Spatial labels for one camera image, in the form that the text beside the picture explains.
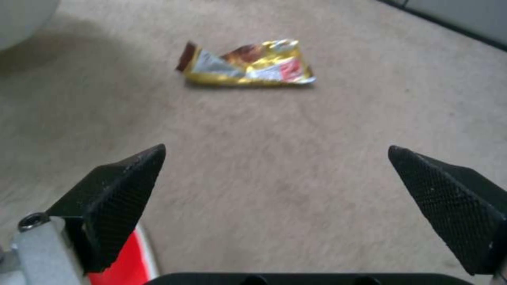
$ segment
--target floor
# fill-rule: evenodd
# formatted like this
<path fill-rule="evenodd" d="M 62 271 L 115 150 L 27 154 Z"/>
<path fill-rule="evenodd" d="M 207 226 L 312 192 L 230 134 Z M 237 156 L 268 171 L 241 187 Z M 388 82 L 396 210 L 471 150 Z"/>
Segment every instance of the floor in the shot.
<path fill-rule="evenodd" d="M 308 88 L 199 88 L 187 40 L 301 40 Z M 64 0 L 0 53 L 0 241 L 98 164 L 168 154 L 143 215 L 163 273 L 468 277 L 387 160 L 397 144 L 507 187 L 507 53 L 374 0 Z"/>

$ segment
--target gold foil wrapper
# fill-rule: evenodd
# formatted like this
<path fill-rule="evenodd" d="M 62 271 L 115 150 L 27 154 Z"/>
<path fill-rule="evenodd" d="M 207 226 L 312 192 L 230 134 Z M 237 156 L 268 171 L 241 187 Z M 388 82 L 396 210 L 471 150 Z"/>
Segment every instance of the gold foil wrapper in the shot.
<path fill-rule="evenodd" d="M 208 85 L 302 85 L 315 81 L 296 40 L 242 46 L 222 56 L 189 42 L 176 70 L 194 83 Z"/>

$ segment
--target chocolate bar wrapper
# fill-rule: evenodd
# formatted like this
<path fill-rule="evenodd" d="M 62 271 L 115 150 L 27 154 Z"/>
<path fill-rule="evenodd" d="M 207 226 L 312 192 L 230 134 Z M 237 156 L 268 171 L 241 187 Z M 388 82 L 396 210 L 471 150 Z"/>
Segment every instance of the chocolate bar wrapper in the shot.
<path fill-rule="evenodd" d="M 315 81 L 296 40 L 242 46 L 222 56 L 188 42 L 176 70 L 198 84 L 273 86 Z"/>

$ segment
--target screw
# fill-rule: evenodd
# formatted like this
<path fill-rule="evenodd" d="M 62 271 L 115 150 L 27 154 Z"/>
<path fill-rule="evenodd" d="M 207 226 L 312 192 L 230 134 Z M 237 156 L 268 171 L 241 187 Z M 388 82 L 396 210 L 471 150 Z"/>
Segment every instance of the screw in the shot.
<path fill-rule="evenodd" d="M 49 217 L 44 212 L 29 214 L 19 221 L 18 231 L 26 232 L 47 222 L 49 222 Z"/>

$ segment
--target red part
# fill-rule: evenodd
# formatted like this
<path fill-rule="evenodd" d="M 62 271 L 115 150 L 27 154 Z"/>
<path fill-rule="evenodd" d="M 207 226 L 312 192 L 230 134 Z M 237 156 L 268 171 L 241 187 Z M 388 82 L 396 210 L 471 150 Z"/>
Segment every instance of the red part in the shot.
<path fill-rule="evenodd" d="M 110 268 L 88 274 L 92 285 L 141 285 L 149 281 L 137 231 L 130 234 Z"/>

